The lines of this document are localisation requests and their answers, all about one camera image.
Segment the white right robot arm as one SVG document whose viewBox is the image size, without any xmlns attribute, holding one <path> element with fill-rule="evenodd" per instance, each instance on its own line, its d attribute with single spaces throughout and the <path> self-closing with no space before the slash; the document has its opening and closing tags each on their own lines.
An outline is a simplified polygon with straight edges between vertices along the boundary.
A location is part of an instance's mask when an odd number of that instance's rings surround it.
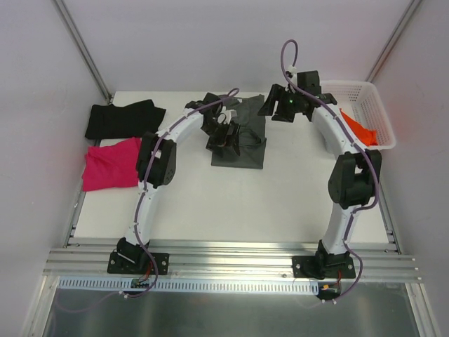
<svg viewBox="0 0 449 337">
<path fill-rule="evenodd" d="M 317 71 L 286 70 L 283 74 L 286 86 L 272 85 L 258 114 L 288 123 L 294 121 L 296 114 L 304 115 L 319 130 L 336 159 L 328 181 L 333 202 L 328 228 L 316 253 L 298 257 L 295 265 L 309 278 L 353 279 L 354 264 L 348 243 L 359 213 L 372 209 L 378 201 L 382 155 L 357 138 L 334 96 L 322 92 Z"/>
</svg>

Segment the grey t shirt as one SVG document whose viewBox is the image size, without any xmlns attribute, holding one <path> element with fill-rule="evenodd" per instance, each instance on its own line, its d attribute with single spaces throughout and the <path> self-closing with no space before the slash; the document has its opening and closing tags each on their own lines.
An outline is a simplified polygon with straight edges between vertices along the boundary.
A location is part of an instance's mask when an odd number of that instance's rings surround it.
<svg viewBox="0 0 449 337">
<path fill-rule="evenodd" d="M 211 165 L 240 169 L 263 169 L 266 148 L 266 119 L 257 113 L 264 105 L 262 94 L 249 98 L 231 98 L 224 103 L 226 110 L 235 110 L 232 121 L 240 125 L 240 155 L 232 148 L 224 148 L 222 154 L 212 153 Z"/>
</svg>

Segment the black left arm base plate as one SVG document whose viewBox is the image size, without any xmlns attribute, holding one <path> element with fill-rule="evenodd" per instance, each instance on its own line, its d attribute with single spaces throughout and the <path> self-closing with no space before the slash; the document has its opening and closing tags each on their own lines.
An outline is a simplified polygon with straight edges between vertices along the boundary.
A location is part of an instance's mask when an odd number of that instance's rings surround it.
<svg viewBox="0 0 449 337">
<path fill-rule="evenodd" d="M 138 262 L 133 262 L 117 251 L 113 251 L 109 256 L 106 271 L 112 275 L 144 275 L 150 270 L 150 274 L 154 275 L 154 266 L 156 266 L 159 275 L 167 275 L 170 255 L 168 253 L 152 253 L 152 256 L 154 260 L 143 253 Z"/>
</svg>

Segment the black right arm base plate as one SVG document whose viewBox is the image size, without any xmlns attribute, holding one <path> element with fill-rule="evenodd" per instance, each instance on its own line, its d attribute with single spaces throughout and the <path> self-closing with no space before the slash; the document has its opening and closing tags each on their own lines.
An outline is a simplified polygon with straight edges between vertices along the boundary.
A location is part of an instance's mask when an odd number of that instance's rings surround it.
<svg viewBox="0 0 449 337">
<path fill-rule="evenodd" d="M 335 255 L 317 251 L 313 256 L 293 256 L 292 269 L 295 278 L 356 278 L 354 262 L 349 252 Z"/>
</svg>

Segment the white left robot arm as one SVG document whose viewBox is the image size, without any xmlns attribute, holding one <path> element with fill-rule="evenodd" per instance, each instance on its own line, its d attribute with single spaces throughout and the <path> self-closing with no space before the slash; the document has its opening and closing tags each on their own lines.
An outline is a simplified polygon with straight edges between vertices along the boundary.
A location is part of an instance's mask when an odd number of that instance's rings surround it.
<svg viewBox="0 0 449 337">
<path fill-rule="evenodd" d="M 116 245 L 117 260 L 131 272 L 141 272 L 151 262 L 151 226 L 159 195 L 175 176 L 178 145 L 201 130 L 208 136 L 206 149 L 213 154 L 222 155 L 226 148 L 240 154 L 240 125 L 222 111 L 224 103 L 237 93 L 238 88 L 225 95 L 207 93 L 203 99 L 187 103 L 178 119 L 163 130 L 144 134 L 136 163 L 140 196 L 133 223 Z"/>
</svg>

